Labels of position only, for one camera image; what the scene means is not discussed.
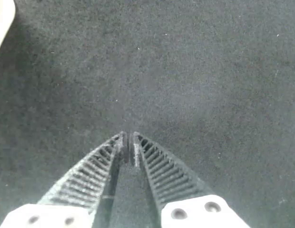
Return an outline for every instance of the white object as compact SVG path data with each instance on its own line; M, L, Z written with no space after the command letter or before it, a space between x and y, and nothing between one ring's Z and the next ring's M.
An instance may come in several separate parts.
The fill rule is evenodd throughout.
M14 1L0 0L0 46L13 22L14 16Z
M162 228L250 228L216 195L168 203L161 211Z
M84 208L26 204L10 212L0 228L90 228L92 222Z

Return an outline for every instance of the dark carpet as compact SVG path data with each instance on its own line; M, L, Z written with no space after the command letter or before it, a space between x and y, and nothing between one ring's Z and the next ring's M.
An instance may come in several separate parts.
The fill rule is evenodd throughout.
M295 228L295 0L16 5L0 49L0 223L124 130L170 149L251 227ZM142 216L123 209L129 172L122 227Z

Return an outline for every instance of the white bracket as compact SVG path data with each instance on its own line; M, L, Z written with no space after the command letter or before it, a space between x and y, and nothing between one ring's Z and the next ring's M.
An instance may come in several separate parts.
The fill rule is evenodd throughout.
M162 228L250 228L216 195L168 203L161 211Z

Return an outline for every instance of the fabric surface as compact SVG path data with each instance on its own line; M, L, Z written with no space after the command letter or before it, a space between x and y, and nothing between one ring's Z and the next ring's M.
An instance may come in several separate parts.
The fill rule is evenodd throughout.
M295 0L16 5L0 49L0 223L124 130L171 150L251 227L295 228Z

